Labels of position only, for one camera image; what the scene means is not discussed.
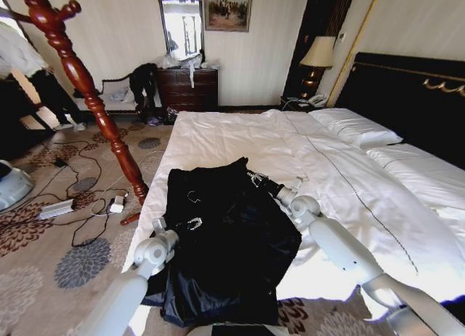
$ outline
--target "power strip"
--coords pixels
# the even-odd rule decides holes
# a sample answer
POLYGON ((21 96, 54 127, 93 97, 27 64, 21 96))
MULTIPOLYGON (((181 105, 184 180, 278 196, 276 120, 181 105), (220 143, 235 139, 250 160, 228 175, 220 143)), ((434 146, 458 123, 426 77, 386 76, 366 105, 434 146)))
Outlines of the power strip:
POLYGON ((74 199, 69 199, 67 201, 61 201, 60 203, 43 207, 41 213, 39 214, 39 219, 45 220, 47 218, 56 217, 72 212, 73 200, 74 199))

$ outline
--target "mirror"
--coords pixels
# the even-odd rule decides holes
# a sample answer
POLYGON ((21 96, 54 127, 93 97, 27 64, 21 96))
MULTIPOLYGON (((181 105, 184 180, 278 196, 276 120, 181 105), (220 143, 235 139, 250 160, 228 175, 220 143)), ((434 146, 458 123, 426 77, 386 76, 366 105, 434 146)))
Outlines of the mirror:
POLYGON ((177 60, 196 56, 203 48, 202 0, 158 0, 166 51, 177 60))

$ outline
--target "patterned carpet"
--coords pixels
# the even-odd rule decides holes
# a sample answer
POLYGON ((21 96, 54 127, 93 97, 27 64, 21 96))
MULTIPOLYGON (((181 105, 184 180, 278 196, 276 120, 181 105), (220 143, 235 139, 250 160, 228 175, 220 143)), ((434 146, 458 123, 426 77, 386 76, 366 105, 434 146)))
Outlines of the patterned carpet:
MULTIPOLYGON (((149 185, 163 154, 148 153, 165 149, 172 127, 149 127, 127 119, 117 123, 134 158, 145 157, 139 166, 149 185)), ((73 232, 83 223, 76 244, 103 230, 105 216, 83 220, 91 216, 102 190, 121 176, 109 143, 92 124, 85 132, 56 133, 13 164, 28 172, 36 185, 20 207, 0 213, 0 336, 74 335, 120 272, 137 224, 121 226, 119 221, 138 212, 140 206, 123 177, 112 186, 120 190, 109 190, 104 196, 108 201, 127 190, 123 213, 111 215, 105 232, 91 244, 71 246, 73 232), (56 157, 70 167, 54 166, 56 157), (100 176, 95 159, 102 168, 100 176), (75 212, 33 220, 43 206, 66 198, 75 199, 75 212), (81 221, 64 225, 77 220, 81 221)), ((102 201, 94 211, 101 208, 102 201)), ((296 298, 280 301, 279 309, 280 324, 300 335, 392 335, 385 323, 363 321, 369 313, 358 291, 345 303, 296 298)), ((152 308, 145 335, 185 335, 187 331, 165 323, 159 309, 152 308)))

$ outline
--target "picture frame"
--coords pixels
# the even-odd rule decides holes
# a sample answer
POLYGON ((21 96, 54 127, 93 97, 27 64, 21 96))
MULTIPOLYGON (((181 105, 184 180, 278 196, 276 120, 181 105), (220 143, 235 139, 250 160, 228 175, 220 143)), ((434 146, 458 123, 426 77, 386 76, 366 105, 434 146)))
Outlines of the picture frame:
POLYGON ((206 31, 248 32, 252 0, 203 0, 206 31))

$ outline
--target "gold headboard trim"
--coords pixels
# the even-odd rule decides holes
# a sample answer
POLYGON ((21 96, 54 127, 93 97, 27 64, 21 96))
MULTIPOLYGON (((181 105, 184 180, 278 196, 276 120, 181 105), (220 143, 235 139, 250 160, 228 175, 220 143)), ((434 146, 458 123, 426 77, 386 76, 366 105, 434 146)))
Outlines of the gold headboard trim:
POLYGON ((429 83, 429 79, 424 79, 423 85, 430 90, 440 89, 442 92, 446 94, 450 94, 451 92, 458 92, 460 95, 465 97, 465 85, 461 85, 459 87, 456 87, 455 89, 448 89, 447 87, 445 87, 445 81, 438 85, 431 85, 429 83))
POLYGON ((465 81, 465 78, 462 78, 460 76, 445 76, 443 74, 436 74, 436 73, 422 72, 422 71, 412 71, 410 69, 389 67, 387 65, 374 65, 373 63, 365 63, 365 62, 354 62, 354 65, 367 65, 369 67, 384 68, 384 69, 390 69, 392 71, 419 74, 421 76, 431 76, 432 78, 440 78, 440 79, 455 80, 455 81, 465 81))

